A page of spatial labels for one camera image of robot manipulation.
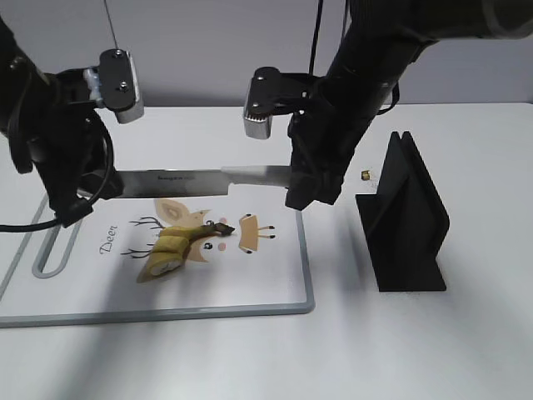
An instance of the knife handle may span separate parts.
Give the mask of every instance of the knife handle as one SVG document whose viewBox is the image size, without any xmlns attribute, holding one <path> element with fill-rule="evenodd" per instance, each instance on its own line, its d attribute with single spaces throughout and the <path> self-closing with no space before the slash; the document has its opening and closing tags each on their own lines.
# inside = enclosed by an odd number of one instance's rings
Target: knife handle
<svg viewBox="0 0 533 400">
<path fill-rule="evenodd" d="M 262 185 L 288 188 L 291 179 L 291 167 L 288 166 L 223 167 L 221 171 L 226 174 L 231 183 L 235 183 L 236 185 Z"/>
</svg>

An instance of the wire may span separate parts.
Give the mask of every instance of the wire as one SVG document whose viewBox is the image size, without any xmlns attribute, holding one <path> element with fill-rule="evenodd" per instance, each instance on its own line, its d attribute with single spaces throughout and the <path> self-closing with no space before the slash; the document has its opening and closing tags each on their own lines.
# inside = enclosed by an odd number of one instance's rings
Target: wire
<svg viewBox="0 0 533 400">
<path fill-rule="evenodd" d="M 7 140 L 9 142 L 11 159 L 18 173 L 30 173 L 33 169 L 32 158 L 27 148 L 23 132 L 20 131 L 19 123 L 22 105 L 26 99 L 27 91 L 32 86 L 32 69 L 26 59 L 18 57 L 16 60 L 18 64 L 23 64 L 27 69 L 27 78 L 7 121 Z"/>
<path fill-rule="evenodd" d="M 313 33 L 313 42 L 311 45 L 311 57 L 309 59 L 309 75 L 312 75 L 315 72 L 316 45 L 318 44 L 318 34 L 320 32 L 323 8 L 324 8 L 324 0 L 318 0 L 318 8 L 316 10 L 315 32 Z"/>
<path fill-rule="evenodd" d="M 350 0 L 344 1 L 344 16 L 342 17 L 342 35 L 341 35 L 341 43 L 342 39 L 344 39 L 346 35 L 346 25 L 348 24 L 348 11 L 350 10 Z"/>
<path fill-rule="evenodd" d="M 103 189 L 107 186 L 109 183 L 109 179 L 111 179 L 111 173 L 113 170 L 113 165 L 115 163 L 115 152 L 113 150 L 113 141 L 111 140 L 111 136 L 109 136 L 109 132 L 107 129 L 102 133 L 103 141 L 106 145 L 106 172 L 104 173 L 102 183 L 100 184 L 100 187 L 98 190 L 89 198 L 89 204 L 93 205 L 97 202 L 97 200 L 100 198 L 100 195 L 102 194 Z"/>
<path fill-rule="evenodd" d="M 115 42 L 115 48 L 118 49 L 117 37 L 115 36 L 115 29 L 113 28 L 113 22 L 111 21 L 111 14 L 109 13 L 109 7 L 107 6 L 107 0 L 103 0 L 103 6 L 106 8 L 107 20 L 109 21 L 109 27 L 111 28 L 111 35 L 113 35 L 113 41 Z"/>
<path fill-rule="evenodd" d="M 111 136 L 109 136 L 109 132 L 107 130 L 102 134 L 102 138 L 106 145 L 106 172 L 104 173 L 104 177 L 102 183 L 100 184 L 100 187 L 88 200 L 88 203 L 91 206 L 97 202 L 97 200 L 100 198 L 100 195 L 102 194 L 103 189 L 109 183 L 109 179 L 111 179 L 113 164 L 115 163 L 115 152 L 113 150 L 113 143 L 111 140 Z M 31 225 L 0 225 L 0 233 L 26 233 L 44 231 L 46 229 L 56 227 L 60 223 L 61 221 L 59 221 L 57 218 L 54 218 L 53 220 L 46 221 L 45 223 L 40 222 Z"/>
<path fill-rule="evenodd" d="M 377 115 L 383 115 L 387 114 L 390 110 L 392 110 L 398 102 L 400 101 L 400 83 L 396 83 L 395 87 L 392 89 L 392 102 L 391 105 L 388 108 L 385 108 L 383 110 L 380 110 Z"/>
</svg>

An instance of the gray wall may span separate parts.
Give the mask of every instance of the gray wall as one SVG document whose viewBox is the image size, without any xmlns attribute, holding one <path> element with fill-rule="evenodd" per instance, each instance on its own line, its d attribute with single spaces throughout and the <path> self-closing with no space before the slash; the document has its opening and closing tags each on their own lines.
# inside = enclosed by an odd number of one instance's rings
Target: gray wall
<svg viewBox="0 0 533 400">
<path fill-rule="evenodd" d="M 108 2 L 147 105 L 240 105 L 256 68 L 307 69 L 316 0 Z M 336 52 L 343 3 L 325 0 L 318 73 Z M 0 13 L 46 72 L 97 64 L 112 47 L 102 0 L 0 0 Z M 402 78 L 402 102 L 529 102 L 532 59 L 533 38 L 440 43 Z"/>
</svg>

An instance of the metal bracket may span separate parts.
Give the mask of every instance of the metal bracket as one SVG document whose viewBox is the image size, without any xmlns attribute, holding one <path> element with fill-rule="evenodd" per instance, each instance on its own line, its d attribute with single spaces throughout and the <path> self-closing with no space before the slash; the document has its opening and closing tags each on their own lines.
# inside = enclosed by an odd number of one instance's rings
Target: metal bracket
<svg viewBox="0 0 533 400">
<path fill-rule="evenodd" d="M 243 120 L 248 137 L 268 139 L 271 117 L 285 115 L 311 106 L 310 93 L 318 77 L 306 73 L 281 73 L 274 67 L 262 67 L 255 71 Z"/>
</svg>

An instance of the small brass nut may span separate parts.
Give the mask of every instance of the small brass nut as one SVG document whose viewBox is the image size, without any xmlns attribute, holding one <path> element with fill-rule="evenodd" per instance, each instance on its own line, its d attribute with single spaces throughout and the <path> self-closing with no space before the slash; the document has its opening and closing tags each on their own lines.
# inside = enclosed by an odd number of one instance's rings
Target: small brass nut
<svg viewBox="0 0 533 400">
<path fill-rule="evenodd" d="M 361 171 L 361 180 L 370 181 L 370 171 L 369 170 Z"/>
</svg>

